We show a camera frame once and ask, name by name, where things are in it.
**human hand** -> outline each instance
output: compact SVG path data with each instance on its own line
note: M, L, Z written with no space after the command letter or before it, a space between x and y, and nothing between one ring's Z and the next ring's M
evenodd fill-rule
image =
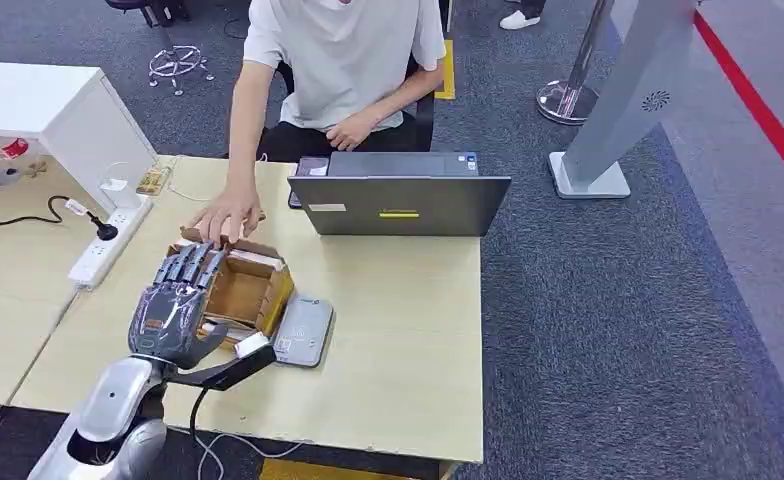
M227 235L230 243L239 240L239 232L247 237L256 228L262 216L256 188L227 186L223 192L198 212L187 224L187 228L198 226L203 241L212 241L221 248L221 229L230 219Z
M368 138L377 123L370 112L362 110L331 128L327 132L327 139L331 147L351 152Z

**robot finger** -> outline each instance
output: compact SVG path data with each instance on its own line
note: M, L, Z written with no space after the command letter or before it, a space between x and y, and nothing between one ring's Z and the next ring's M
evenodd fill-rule
M226 255L226 250L219 250L213 255L206 268L201 271L201 275L198 277L196 286L199 289L206 290L209 288L210 283L212 283L212 280L215 278L218 266L221 265L221 260L224 259Z
M204 258L206 258L207 252L212 249L212 245L212 242L202 243L195 249L195 254L191 257L186 268L183 270L184 283L194 282L195 276L198 274L198 270L201 268L201 264L203 263Z
M159 270L156 271L156 277L154 277L154 286L165 281L165 276L168 275L168 271L171 269L171 266L174 265L174 262L177 261L178 256L179 255L175 253L162 261L162 265L159 266Z
M176 282L180 279L180 273L183 272L183 268L186 266L186 261L189 259L189 255L195 251L195 247L197 245L197 243L186 245L183 247L183 250L180 250L180 253L177 254L177 260L174 262L174 265L171 266L171 269L168 270L168 275L165 277L166 282Z

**white power strip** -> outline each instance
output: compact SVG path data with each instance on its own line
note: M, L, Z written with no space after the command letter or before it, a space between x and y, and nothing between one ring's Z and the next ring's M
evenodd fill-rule
M142 204L139 208L116 208L106 223L118 229L118 235L112 240L103 241L99 238L92 243L71 267L68 278L86 288L95 288L103 281L112 264L121 255L124 247L133 238L133 234L141 225L153 207L150 197L139 195Z

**stanchion post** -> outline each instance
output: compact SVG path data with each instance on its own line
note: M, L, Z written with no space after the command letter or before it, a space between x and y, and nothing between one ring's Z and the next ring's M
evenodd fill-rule
M581 125L589 118L598 101L598 92L584 85L584 82L598 32L612 8L613 0L598 0L595 3L569 80L554 80L537 93L536 107L545 118L564 125Z

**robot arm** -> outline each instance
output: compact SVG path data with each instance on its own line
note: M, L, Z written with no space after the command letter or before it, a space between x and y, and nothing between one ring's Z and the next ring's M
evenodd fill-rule
M221 326L197 337L209 286L225 254L212 243L193 244L163 262L130 324L131 356L103 371L28 480L145 478L167 435L162 399L168 383L226 390L274 362L274 349L263 337L254 338L257 348L226 364L179 371L196 367L226 336Z

